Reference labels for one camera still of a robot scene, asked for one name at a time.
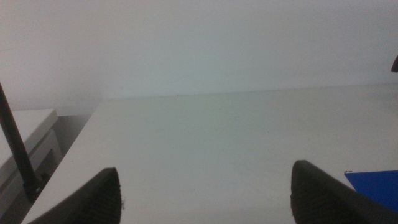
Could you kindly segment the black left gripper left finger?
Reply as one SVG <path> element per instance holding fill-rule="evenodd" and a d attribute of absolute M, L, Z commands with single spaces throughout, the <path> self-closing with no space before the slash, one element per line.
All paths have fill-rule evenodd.
<path fill-rule="evenodd" d="M 32 223 L 119 224 L 121 209 L 118 172 L 116 168 L 108 167 Z"/>

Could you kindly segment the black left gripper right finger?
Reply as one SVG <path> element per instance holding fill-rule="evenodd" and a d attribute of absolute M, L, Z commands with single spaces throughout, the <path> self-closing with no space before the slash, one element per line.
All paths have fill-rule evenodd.
<path fill-rule="evenodd" d="M 295 161 L 290 188 L 295 223 L 397 224 L 397 212 L 355 192 L 309 161 Z"/>

